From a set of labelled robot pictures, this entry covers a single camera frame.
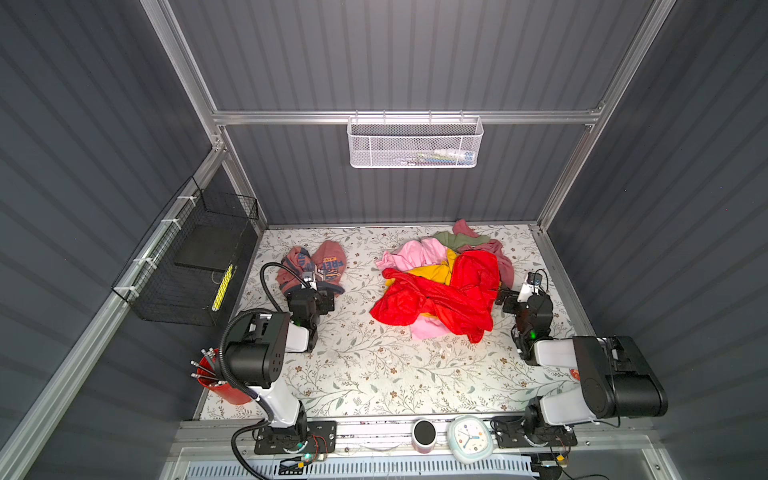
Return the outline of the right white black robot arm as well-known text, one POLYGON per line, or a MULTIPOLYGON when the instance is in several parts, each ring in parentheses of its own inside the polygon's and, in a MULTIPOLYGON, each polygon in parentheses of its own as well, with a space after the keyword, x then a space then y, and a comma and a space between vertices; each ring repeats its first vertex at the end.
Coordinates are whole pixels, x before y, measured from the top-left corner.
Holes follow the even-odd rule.
POLYGON ((529 272, 518 290, 502 286, 496 303, 515 318, 512 339, 520 358, 535 367, 578 374, 573 390, 531 400, 523 425, 535 432, 606 419, 661 417, 667 394, 634 339, 629 336, 574 336, 556 339, 554 303, 541 269, 529 272))

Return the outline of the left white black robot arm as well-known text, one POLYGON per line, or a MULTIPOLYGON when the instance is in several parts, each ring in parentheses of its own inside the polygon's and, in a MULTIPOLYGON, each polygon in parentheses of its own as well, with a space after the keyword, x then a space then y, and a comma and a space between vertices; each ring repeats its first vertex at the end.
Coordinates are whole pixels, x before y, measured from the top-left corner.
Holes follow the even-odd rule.
POLYGON ((333 310, 335 293, 321 288, 318 271, 294 277, 299 288, 286 294, 288 311, 243 310, 228 323, 215 354, 214 372, 265 412, 266 426, 281 434, 309 432, 302 402, 281 379, 288 353, 309 353, 321 315, 333 310))

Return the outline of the dusty rose grey shirt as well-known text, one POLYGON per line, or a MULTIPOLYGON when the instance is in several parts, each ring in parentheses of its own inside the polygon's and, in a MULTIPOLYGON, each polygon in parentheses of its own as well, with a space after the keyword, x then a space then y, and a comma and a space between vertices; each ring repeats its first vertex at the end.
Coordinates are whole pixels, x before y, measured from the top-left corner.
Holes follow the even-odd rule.
POLYGON ((290 272, 299 277, 312 273, 319 290, 329 290, 335 295, 345 293, 341 280, 347 267, 347 257, 336 241, 324 241, 314 254, 310 254, 304 247, 295 246, 283 257, 281 264, 287 268, 279 269, 277 274, 279 288, 284 296, 301 289, 300 282, 290 272))

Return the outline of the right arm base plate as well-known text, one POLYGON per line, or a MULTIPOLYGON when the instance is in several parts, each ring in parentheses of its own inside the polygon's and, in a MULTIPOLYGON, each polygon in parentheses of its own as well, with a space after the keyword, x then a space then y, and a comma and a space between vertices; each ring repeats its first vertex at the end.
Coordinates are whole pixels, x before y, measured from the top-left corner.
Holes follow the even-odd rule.
POLYGON ((499 448, 564 447, 578 444, 575 432, 565 426, 536 424, 521 415, 494 416, 489 421, 490 431, 499 448))

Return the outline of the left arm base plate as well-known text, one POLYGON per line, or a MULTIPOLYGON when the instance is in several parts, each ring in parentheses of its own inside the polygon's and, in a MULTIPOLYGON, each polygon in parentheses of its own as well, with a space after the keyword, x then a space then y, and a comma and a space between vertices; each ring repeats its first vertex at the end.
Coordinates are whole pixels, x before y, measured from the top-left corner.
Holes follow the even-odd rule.
POLYGON ((264 427, 252 433, 256 455, 329 454, 335 451, 338 423, 309 421, 287 428, 264 427))

